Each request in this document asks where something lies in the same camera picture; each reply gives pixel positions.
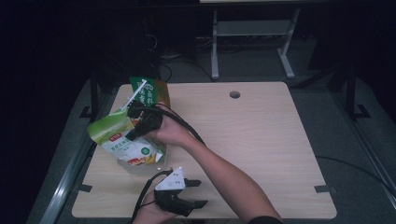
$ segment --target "snack package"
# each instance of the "snack package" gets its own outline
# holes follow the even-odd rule
[[[135,99],[145,105],[152,105],[158,101],[167,102],[169,105],[166,83],[148,78],[146,81]],[[142,83],[142,78],[131,78],[134,90],[138,90]],[[125,136],[139,121],[138,119],[131,120],[127,112],[127,107],[119,109],[88,126],[87,131],[91,139],[106,152],[122,161],[119,162],[120,164],[141,165],[158,162],[166,151],[166,145],[143,137],[137,137],[134,141],[126,138]]]

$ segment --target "dark background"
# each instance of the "dark background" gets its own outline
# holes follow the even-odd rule
[[[212,18],[207,11],[192,15],[157,11],[154,22],[147,23],[140,14],[78,10],[97,6],[93,1],[1,4],[1,218],[5,223],[23,223],[70,109],[92,72],[99,76],[104,91],[126,83],[128,76],[156,77],[151,64],[158,55],[147,51],[144,33],[154,32],[161,40],[160,47],[179,48],[193,58],[193,39],[206,32],[210,35]],[[111,4],[115,5],[106,7],[124,7],[123,1]],[[382,1],[374,7],[306,7],[295,33],[297,37],[313,35],[318,39],[312,68],[352,61],[358,77],[373,88],[393,120],[395,11],[393,1]]]

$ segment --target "forearm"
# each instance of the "forearm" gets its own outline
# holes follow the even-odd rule
[[[220,195],[242,221],[248,223],[258,216],[280,219],[262,188],[250,176],[194,139],[187,141],[183,147],[200,164]]]

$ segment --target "black cable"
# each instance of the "black cable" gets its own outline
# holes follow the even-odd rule
[[[169,70],[169,76],[168,76],[168,78],[166,80],[164,80],[164,82],[168,82],[169,79],[171,79],[171,77],[173,75],[172,69],[169,66],[166,66],[163,63],[160,63],[159,66],[163,66],[163,67],[165,67],[165,68],[167,68]]]
[[[173,172],[173,170],[161,171],[158,174],[156,174],[154,177],[152,177],[151,179],[148,180],[145,187],[143,187],[143,190],[140,193],[139,198],[137,199],[136,206],[134,207],[134,213],[132,214],[132,222],[134,222],[134,219],[136,218],[137,212],[139,211],[140,207],[147,205],[147,204],[143,204],[143,205],[141,205],[141,204],[143,202],[143,199],[146,196],[146,193],[149,190],[149,187],[151,186],[152,181],[154,181],[154,179],[160,175],[170,175],[170,174],[172,174],[172,172]]]
[[[215,79],[212,78],[212,76],[210,76],[210,74],[198,63],[193,63],[193,62],[189,62],[189,61],[182,61],[182,62],[166,62],[166,63],[191,63],[199,68],[201,68],[202,71],[204,71],[204,73],[210,78],[211,81],[215,81]]]
[[[205,145],[204,140],[201,138],[201,136],[198,134],[198,132],[196,132],[188,122],[186,122],[184,119],[182,119],[180,116],[174,115],[166,110],[162,110],[158,107],[146,107],[146,106],[141,106],[141,107],[136,107],[132,109],[132,113],[133,112],[158,112],[161,113],[162,115],[165,115],[171,119],[173,119],[174,121],[176,121],[178,124],[180,124],[181,126],[183,126],[184,128],[186,128],[198,141],[200,141],[202,144]]]
[[[316,158],[318,158],[318,159],[324,159],[324,160],[329,160],[329,161],[338,161],[338,162],[341,162],[341,163],[343,163],[343,164],[345,164],[345,165],[348,165],[348,166],[351,166],[351,167],[353,167],[353,168],[355,168],[355,169],[358,169],[358,170],[364,172],[365,174],[369,175],[370,177],[372,177],[374,180],[378,181],[380,184],[382,184],[382,185],[388,190],[388,192],[389,192],[394,198],[396,198],[396,192],[395,192],[395,190],[393,190],[387,183],[385,183],[384,180],[382,180],[381,178],[379,178],[377,175],[371,173],[370,171],[367,171],[367,170],[365,170],[365,169],[363,169],[363,168],[361,168],[361,167],[359,167],[359,166],[357,166],[357,165],[354,165],[354,164],[352,164],[352,163],[349,163],[349,162],[347,162],[347,161],[341,161],[341,160],[338,160],[338,159],[335,159],[335,158],[331,158],[331,157],[316,156]]]

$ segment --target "table top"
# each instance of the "table top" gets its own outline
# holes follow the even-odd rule
[[[168,84],[168,89],[171,107],[209,148],[258,182],[283,218],[336,216],[330,193],[315,190],[326,183],[286,84],[183,83]],[[238,91],[240,97],[230,97],[231,91]],[[111,111],[125,104],[131,93],[130,85],[120,87]],[[186,178],[203,182],[179,194],[184,200],[208,200],[189,218],[236,218],[187,152],[168,147],[166,157],[167,167],[182,166]],[[72,213],[75,217],[130,217],[149,178],[129,174],[97,147],[83,181],[92,189],[78,193]]]

